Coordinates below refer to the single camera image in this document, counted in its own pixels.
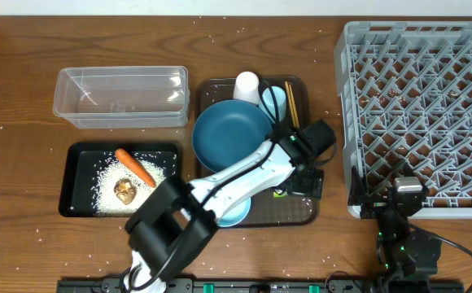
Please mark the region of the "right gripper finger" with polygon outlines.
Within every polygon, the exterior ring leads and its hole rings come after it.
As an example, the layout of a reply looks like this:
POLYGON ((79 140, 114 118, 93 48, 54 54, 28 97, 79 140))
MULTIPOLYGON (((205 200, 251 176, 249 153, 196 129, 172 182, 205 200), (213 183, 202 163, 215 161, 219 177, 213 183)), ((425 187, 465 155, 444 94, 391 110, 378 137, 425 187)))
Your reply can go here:
POLYGON ((354 207, 358 207, 357 212, 360 219, 374 219, 374 198, 368 195, 365 189, 365 181, 359 175, 356 166, 351 169, 351 185, 347 198, 347 206, 352 212, 354 207))
MULTIPOLYGON (((417 177, 417 175, 415 174, 415 172, 412 170, 411 166, 408 163, 403 164, 403 176, 402 177, 417 177)), ((423 187, 422 193, 423 194, 428 194, 429 189, 423 184, 422 184, 422 187, 423 187)))

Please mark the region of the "silver foil snack wrapper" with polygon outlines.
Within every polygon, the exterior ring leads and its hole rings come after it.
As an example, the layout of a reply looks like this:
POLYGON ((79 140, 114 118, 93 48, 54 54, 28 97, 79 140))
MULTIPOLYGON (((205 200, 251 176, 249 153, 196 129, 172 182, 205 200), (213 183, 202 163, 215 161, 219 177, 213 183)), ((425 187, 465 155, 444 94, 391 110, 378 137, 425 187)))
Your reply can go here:
POLYGON ((288 193, 285 190, 275 190, 273 192, 273 197, 274 198, 283 198, 288 196, 288 193))

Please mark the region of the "light blue bowl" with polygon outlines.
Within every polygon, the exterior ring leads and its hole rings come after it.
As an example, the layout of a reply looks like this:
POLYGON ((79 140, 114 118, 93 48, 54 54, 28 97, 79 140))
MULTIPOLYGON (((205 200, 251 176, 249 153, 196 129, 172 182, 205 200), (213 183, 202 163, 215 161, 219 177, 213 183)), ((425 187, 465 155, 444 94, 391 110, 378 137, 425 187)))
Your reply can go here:
POLYGON ((242 222, 251 210, 251 198, 228 211, 217 224, 222 228, 228 228, 238 225, 242 222))

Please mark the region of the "dark blue plate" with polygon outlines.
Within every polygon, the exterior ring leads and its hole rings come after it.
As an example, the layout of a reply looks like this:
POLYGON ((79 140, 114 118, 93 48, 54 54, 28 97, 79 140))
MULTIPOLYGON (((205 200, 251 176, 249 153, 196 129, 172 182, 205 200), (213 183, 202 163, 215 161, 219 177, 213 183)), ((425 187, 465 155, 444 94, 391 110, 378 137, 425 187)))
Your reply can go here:
POLYGON ((226 100, 200 114, 194 124, 192 146, 205 168, 219 172, 256 151, 271 131, 268 117, 258 107, 226 100))

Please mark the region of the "brown food piece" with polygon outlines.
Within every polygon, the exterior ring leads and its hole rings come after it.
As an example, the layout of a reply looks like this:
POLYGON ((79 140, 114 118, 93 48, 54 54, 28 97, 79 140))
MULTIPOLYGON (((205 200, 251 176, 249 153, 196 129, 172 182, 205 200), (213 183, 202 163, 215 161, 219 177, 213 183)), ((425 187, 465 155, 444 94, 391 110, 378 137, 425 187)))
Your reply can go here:
POLYGON ((123 178, 115 184, 114 193, 124 205, 129 205, 133 202, 137 189, 128 178, 123 178))

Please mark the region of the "orange carrot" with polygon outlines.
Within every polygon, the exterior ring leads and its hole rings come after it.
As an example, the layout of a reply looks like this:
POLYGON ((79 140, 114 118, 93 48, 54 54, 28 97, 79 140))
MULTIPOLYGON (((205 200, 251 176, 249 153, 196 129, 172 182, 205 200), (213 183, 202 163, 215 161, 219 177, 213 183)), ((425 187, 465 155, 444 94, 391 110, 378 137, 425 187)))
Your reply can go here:
POLYGON ((129 171, 138 176, 149 187, 156 188, 155 179, 126 150, 122 148, 117 149, 115 151, 115 156, 129 171))

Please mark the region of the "pile of rice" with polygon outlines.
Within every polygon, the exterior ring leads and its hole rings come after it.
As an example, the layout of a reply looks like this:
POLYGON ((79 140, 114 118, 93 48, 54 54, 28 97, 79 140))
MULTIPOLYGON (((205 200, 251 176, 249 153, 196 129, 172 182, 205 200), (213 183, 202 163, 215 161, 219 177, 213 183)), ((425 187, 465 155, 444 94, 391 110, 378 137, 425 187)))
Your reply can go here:
POLYGON ((98 169, 94 185, 90 189, 94 192, 92 207, 100 216, 129 216, 142 206, 155 188, 149 187, 119 160, 107 158, 105 163, 104 167, 98 169), (128 178, 137 189, 137 194, 129 205, 124 205, 114 193, 115 184, 123 178, 128 178))

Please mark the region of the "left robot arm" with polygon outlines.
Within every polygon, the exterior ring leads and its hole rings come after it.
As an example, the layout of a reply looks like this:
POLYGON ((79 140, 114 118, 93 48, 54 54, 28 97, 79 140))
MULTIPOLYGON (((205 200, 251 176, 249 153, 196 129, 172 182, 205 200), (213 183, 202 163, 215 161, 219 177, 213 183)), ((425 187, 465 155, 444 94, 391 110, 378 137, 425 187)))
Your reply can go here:
POLYGON ((334 130, 323 120, 300 130, 278 126, 245 159, 209 177, 165 179, 128 219, 133 263, 122 279, 126 292, 163 292, 218 231, 219 220, 262 190, 289 177, 307 177, 335 150, 334 130))

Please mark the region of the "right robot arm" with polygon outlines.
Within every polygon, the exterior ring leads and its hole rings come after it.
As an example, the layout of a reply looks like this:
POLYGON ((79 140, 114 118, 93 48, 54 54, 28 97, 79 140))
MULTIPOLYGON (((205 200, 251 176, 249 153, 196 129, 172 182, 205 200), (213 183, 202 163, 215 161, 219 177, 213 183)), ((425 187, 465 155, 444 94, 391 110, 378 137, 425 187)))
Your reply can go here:
POLYGON ((378 225, 377 258, 386 272, 363 285, 363 292, 430 292, 429 276, 438 272, 441 242, 410 227, 429 194, 408 164, 385 195, 367 195, 357 167, 351 170, 347 203, 360 207, 361 219, 378 225))

